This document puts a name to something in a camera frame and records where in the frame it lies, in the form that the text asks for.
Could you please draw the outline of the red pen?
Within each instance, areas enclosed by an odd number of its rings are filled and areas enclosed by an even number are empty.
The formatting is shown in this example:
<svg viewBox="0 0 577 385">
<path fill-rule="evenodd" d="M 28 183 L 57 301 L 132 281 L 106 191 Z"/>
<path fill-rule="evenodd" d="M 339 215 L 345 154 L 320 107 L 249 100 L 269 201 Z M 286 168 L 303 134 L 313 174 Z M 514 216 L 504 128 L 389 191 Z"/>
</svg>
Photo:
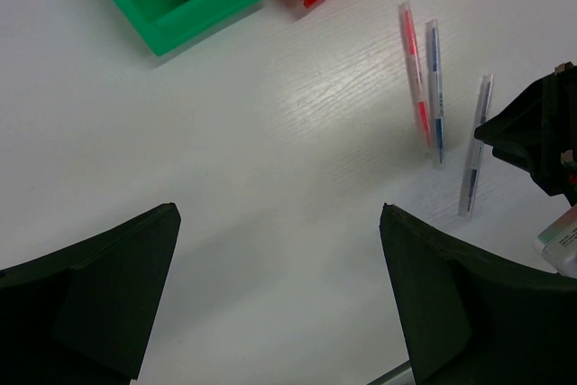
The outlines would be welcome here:
<svg viewBox="0 0 577 385">
<path fill-rule="evenodd" d="M 415 121 L 425 146 L 429 147 L 431 145 L 431 131 L 426 93 L 423 84 L 416 29 L 409 2 L 404 2 L 398 6 L 398 21 Z"/>
</svg>

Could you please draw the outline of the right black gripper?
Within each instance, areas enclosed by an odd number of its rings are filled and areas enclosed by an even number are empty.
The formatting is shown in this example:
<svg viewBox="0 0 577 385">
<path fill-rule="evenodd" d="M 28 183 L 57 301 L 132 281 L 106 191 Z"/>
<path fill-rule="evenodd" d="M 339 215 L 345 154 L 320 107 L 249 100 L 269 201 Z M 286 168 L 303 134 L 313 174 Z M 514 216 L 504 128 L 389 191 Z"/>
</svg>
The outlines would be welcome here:
<svg viewBox="0 0 577 385">
<path fill-rule="evenodd" d="M 576 66 L 561 63 L 474 132 L 493 155 L 531 173 L 550 197 L 576 203 Z"/>
</svg>

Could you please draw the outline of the clear grey pen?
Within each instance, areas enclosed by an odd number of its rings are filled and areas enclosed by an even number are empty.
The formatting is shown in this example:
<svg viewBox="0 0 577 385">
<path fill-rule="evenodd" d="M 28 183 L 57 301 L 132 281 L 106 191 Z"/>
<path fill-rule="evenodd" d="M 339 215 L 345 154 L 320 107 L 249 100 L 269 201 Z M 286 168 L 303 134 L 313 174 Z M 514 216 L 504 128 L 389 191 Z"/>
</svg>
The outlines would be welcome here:
<svg viewBox="0 0 577 385">
<path fill-rule="evenodd" d="M 464 163 L 463 180 L 459 199 L 458 213 L 460 216 L 465 218 L 470 218 L 472 216 L 483 155 L 483 143 L 476 139 L 474 134 L 476 129 L 484 124 L 489 117 L 493 83 L 494 75 L 485 75 L 482 78 L 477 98 L 472 132 L 470 134 L 470 142 Z"/>
</svg>

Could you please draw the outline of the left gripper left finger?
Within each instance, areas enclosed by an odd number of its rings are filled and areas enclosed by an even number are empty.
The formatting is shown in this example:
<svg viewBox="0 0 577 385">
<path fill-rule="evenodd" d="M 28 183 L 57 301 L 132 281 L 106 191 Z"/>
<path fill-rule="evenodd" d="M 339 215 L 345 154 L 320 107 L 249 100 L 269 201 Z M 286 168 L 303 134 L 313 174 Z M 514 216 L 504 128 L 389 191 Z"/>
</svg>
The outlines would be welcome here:
<svg viewBox="0 0 577 385">
<path fill-rule="evenodd" d="M 1 271 L 3 384 L 137 380 L 181 217 L 162 204 Z"/>
</svg>

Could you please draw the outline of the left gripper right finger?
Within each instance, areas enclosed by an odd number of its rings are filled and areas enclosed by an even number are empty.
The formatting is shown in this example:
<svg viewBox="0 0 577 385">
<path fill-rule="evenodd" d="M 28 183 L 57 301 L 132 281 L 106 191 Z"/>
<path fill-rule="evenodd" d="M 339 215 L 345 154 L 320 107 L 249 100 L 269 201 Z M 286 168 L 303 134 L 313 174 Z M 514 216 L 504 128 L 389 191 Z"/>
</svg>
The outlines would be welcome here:
<svg viewBox="0 0 577 385">
<path fill-rule="evenodd" d="M 576 281 L 385 205 L 380 239 L 418 384 L 574 384 Z"/>
</svg>

